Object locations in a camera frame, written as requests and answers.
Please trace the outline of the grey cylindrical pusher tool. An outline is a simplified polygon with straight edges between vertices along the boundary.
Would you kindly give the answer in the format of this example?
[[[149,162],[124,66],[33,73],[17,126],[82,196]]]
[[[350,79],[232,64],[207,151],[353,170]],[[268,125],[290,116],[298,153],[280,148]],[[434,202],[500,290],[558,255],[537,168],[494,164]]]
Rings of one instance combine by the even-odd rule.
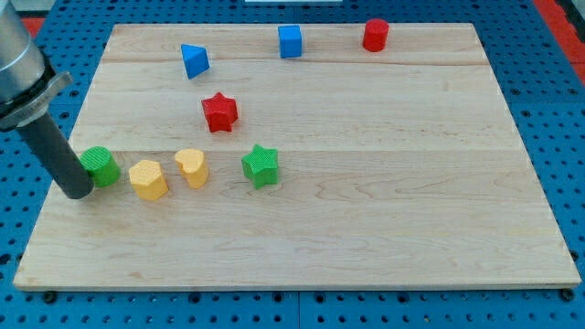
[[[48,112],[16,130],[66,197],[81,199],[92,191],[93,180]]]

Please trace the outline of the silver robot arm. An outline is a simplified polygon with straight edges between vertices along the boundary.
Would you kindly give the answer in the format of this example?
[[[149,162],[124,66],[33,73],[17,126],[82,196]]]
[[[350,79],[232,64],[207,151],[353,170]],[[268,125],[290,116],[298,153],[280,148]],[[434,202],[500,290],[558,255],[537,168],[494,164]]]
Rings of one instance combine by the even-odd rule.
[[[72,81],[54,70],[11,2],[1,0],[1,130],[17,131],[65,196],[81,199],[94,183],[48,112]]]

